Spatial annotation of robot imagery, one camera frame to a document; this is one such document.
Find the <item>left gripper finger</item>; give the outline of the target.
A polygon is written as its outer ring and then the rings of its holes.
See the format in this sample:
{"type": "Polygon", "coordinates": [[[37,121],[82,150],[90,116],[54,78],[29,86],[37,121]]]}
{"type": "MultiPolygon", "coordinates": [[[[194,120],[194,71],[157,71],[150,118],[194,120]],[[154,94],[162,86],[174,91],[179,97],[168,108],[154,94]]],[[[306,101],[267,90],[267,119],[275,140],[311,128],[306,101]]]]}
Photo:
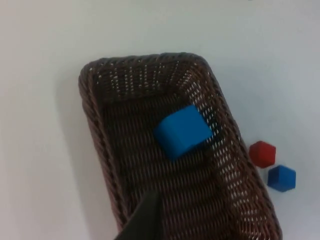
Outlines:
{"type": "Polygon", "coordinates": [[[161,196],[148,192],[115,240],[159,240],[161,238],[161,196]]]}

